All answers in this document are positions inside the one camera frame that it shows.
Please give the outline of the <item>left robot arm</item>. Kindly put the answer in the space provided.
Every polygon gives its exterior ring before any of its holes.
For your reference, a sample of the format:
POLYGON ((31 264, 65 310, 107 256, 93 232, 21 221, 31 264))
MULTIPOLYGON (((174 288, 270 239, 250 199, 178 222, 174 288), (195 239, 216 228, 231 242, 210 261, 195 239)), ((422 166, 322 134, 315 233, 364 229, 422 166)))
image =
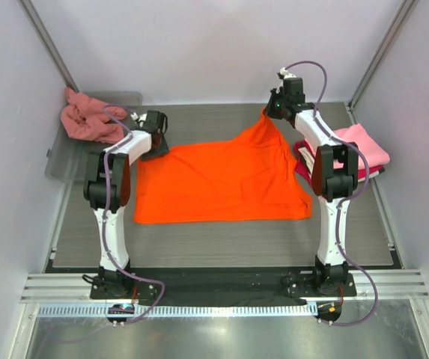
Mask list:
POLYGON ((133 128, 123 124, 126 134, 121 140, 88 155, 83 188, 97 220, 101 247, 98 275, 91 285, 117 298, 128 297, 135 283, 124 229, 124 211, 131 196, 131 165, 139 159, 156 159, 169 153, 166 114, 152 110, 142 115, 127 113, 133 128))

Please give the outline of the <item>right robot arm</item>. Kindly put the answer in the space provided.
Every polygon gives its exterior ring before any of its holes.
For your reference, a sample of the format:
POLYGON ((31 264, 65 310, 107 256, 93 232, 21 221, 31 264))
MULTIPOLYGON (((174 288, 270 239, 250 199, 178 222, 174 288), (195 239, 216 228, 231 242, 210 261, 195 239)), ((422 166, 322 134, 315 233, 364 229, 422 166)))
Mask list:
POLYGON ((280 73, 281 84, 270 91, 264 113, 284 119, 315 148, 311 188, 320 204, 320 245, 315 257, 312 287, 319 295, 334 295, 348 279, 345 236, 349 197, 358 185, 358 153, 339 141, 314 108, 305 101, 303 80, 280 73))

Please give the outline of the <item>orange t shirt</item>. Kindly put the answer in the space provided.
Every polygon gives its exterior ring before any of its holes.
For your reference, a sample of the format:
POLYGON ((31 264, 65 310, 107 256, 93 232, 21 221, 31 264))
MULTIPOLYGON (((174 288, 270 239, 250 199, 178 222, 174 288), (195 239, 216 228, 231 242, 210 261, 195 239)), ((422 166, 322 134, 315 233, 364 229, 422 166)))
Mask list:
POLYGON ((312 199, 297 181, 297 161, 273 121, 258 121, 229 141, 173 147, 137 164, 133 222, 305 220, 312 199))

